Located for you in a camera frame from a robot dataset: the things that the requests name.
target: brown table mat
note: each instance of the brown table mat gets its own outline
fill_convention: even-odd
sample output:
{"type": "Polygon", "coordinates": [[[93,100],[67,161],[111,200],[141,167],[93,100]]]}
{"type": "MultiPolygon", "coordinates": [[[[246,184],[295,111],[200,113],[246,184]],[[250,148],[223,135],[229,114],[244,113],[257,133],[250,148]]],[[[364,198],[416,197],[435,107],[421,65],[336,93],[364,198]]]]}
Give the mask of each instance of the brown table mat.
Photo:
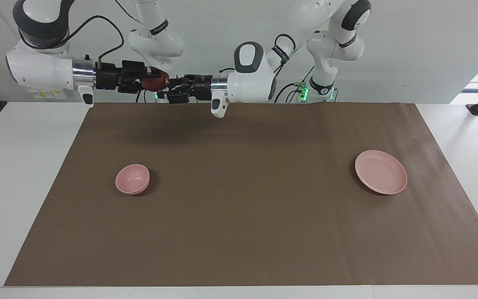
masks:
{"type": "Polygon", "coordinates": [[[478,284],[478,215],[415,105],[96,104],[6,286],[478,284]],[[394,196],[354,161],[404,164],[394,196]],[[150,168],[140,196],[114,186],[150,168]]]}

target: table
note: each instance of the table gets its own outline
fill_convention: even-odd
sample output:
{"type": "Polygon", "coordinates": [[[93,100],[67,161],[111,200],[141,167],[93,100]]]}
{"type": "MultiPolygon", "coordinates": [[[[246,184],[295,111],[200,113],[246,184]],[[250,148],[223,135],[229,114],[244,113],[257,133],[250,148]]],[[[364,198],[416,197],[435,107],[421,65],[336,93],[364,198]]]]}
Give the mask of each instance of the table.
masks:
{"type": "MultiPolygon", "coordinates": [[[[463,106],[418,108],[478,212],[478,117],[463,106]]],[[[4,288],[86,113],[79,103],[9,103],[0,113],[0,298],[478,297],[478,286],[4,288]]]]}

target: green light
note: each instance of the green light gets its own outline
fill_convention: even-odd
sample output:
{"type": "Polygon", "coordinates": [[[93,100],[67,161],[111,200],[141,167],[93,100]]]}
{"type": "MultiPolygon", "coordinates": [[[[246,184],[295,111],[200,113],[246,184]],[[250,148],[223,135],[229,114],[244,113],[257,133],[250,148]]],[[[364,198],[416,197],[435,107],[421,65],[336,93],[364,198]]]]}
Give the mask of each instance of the green light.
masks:
{"type": "Polygon", "coordinates": [[[329,101],[330,102],[336,102],[337,101],[337,96],[338,96],[338,89],[335,88],[332,90],[332,94],[329,96],[329,101]]]}
{"type": "Polygon", "coordinates": [[[304,89],[302,90],[302,94],[300,94],[300,100],[302,102],[306,102],[307,101],[307,95],[309,93],[309,88],[308,87],[304,87],[304,89]]]}

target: cable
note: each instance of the cable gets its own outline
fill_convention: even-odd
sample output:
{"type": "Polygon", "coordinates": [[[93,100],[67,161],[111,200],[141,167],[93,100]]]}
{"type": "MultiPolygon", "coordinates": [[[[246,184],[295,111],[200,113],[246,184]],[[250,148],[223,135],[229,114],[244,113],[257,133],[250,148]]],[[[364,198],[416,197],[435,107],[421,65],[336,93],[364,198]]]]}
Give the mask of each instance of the cable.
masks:
{"type": "Polygon", "coordinates": [[[47,49],[55,49],[55,48],[58,48],[59,46],[61,45],[64,45],[66,42],[68,42],[71,38],[73,38],[80,30],[82,30],[82,28],[84,28],[84,26],[86,26],[89,22],[91,22],[92,20],[94,19],[103,19],[105,21],[107,21],[108,23],[110,23],[110,25],[112,25],[115,30],[117,30],[117,32],[119,33],[119,36],[121,37],[121,44],[113,49],[110,49],[108,51],[106,51],[105,53],[102,53],[101,55],[99,55],[98,59],[97,59],[97,68],[101,68],[101,59],[105,56],[105,55],[108,55],[110,53],[112,53],[113,51],[116,51],[118,49],[120,49],[121,47],[123,47],[125,45],[125,38],[123,37],[123,34],[121,33],[121,30],[114,24],[114,22],[110,21],[110,19],[106,18],[106,17],[103,17],[102,15],[94,15],[93,17],[90,17],[89,19],[87,19],[84,23],[82,23],[82,25],[80,25],[72,34],[69,34],[68,37],[64,38],[63,40],[61,40],[60,42],[57,42],[53,45],[49,45],[49,46],[33,46],[31,44],[29,44],[25,38],[23,37],[23,34],[21,34],[21,30],[18,30],[19,34],[20,34],[20,38],[21,40],[23,40],[23,42],[25,43],[25,45],[29,46],[30,48],[32,49],[36,49],[36,50],[47,50],[47,49]]]}
{"type": "MultiPolygon", "coordinates": [[[[309,76],[309,74],[311,74],[311,72],[313,72],[313,69],[314,69],[314,68],[315,68],[315,66],[313,66],[313,67],[311,68],[311,70],[309,70],[309,72],[307,73],[307,75],[304,76],[304,78],[303,78],[302,81],[301,81],[302,83],[305,82],[305,80],[307,79],[307,76],[309,76]]],[[[279,98],[279,96],[281,96],[281,93],[283,93],[283,91],[284,91],[285,89],[287,89],[288,87],[291,87],[292,85],[294,85],[294,83],[287,84],[283,89],[281,89],[281,91],[279,91],[278,96],[276,96],[276,99],[274,100],[274,104],[276,104],[276,103],[278,102],[278,98],[279,98]]],[[[300,87],[296,87],[296,90],[295,90],[294,92],[297,93],[297,92],[298,92],[298,89],[300,89],[300,87]]]]}
{"type": "Polygon", "coordinates": [[[293,93],[298,93],[298,91],[291,91],[288,95],[287,95],[287,98],[285,99],[285,104],[287,103],[290,103],[290,101],[293,99],[293,97],[291,97],[290,95],[292,95],[293,93]]]}
{"type": "Polygon", "coordinates": [[[276,104],[276,103],[278,102],[278,98],[279,98],[279,96],[281,96],[281,94],[283,93],[283,91],[284,91],[285,89],[288,89],[288,88],[291,87],[291,86],[294,86],[294,83],[289,83],[289,84],[285,85],[285,87],[282,88],[281,91],[279,91],[278,95],[276,96],[276,99],[274,100],[274,104],[276,104]]]}
{"type": "MultiPolygon", "coordinates": [[[[314,69],[314,68],[315,68],[315,66],[313,66],[313,67],[311,68],[311,70],[309,70],[309,72],[307,73],[307,75],[304,76],[304,78],[303,78],[302,81],[301,81],[302,83],[305,82],[305,80],[307,79],[307,76],[309,76],[309,74],[311,74],[311,72],[313,72],[313,69],[314,69]]],[[[297,93],[297,92],[298,92],[298,89],[300,89],[300,87],[296,87],[296,90],[295,90],[294,92],[297,93]]]]}
{"type": "Polygon", "coordinates": [[[293,42],[293,51],[296,50],[296,42],[294,42],[294,39],[292,37],[290,37],[288,34],[280,34],[276,37],[276,39],[274,40],[274,45],[277,44],[278,42],[278,39],[282,36],[285,36],[286,38],[290,39],[291,42],[293,42]]]}
{"type": "Polygon", "coordinates": [[[337,91],[337,94],[335,95],[335,100],[333,101],[334,103],[337,103],[337,98],[338,98],[338,89],[333,89],[333,92],[336,92],[337,91]]]}
{"type": "Polygon", "coordinates": [[[283,66],[284,66],[284,64],[281,64],[281,65],[274,71],[274,72],[277,72],[277,73],[276,73],[276,76],[278,76],[278,75],[279,75],[279,72],[281,72],[281,70],[283,70],[283,66]]]}
{"type": "Polygon", "coordinates": [[[129,14],[129,12],[121,5],[121,3],[119,3],[117,0],[114,0],[117,5],[119,5],[119,7],[121,7],[121,9],[131,18],[133,19],[134,21],[140,23],[141,25],[144,25],[142,22],[140,22],[140,20],[136,19],[135,17],[133,17],[131,14],[129,14]]]}
{"type": "Polygon", "coordinates": [[[139,102],[139,96],[141,95],[141,91],[138,91],[138,96],[136,96],[136,103],[139,102]]]}

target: white wall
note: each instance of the white wall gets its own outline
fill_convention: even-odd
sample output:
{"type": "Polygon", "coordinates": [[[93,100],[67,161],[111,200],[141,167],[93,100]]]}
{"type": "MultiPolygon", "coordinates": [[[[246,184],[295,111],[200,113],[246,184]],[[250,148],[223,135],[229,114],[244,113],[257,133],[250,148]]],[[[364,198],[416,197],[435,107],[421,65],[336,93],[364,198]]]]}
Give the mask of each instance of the white wall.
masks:
{"type": "MultiPolygon", "coordinates": [[[[246,40],[266,49],[285,23],[293,0],[163,0],[171,28],[184,36],[186,50],[176,60],[179,75],[214,74],[233,64],[233,51],[246,40]]],[[[134,15],[131,0],[120,0],[134,15]]],[[[366,49],[357,62],[341,62],[336,87],[341,101],[449,103],[478,73],[478,1],[371,0],[372,15],[360,29],[366,49]]],[[[5,53],[17,42],[13,0],[0,0],[0,97],[30,100],[8,74],[5,53]]],[[[138,27],[113,0],[78,0],[71,30],[94,14],[114,21],[127,36],[138,27]]],[[[114,29],[91,22],[72,41],[74,56],[100,53],[118,43],[114,29]]],[[[140,60],[128,45],[106,62],[140,60]]],[[[312,65],[303,47],[281,72],[279,85],[303,78],[312,65]]],[[[99,91],[98,100],[132,101],[133,95],[99,91]]]]}

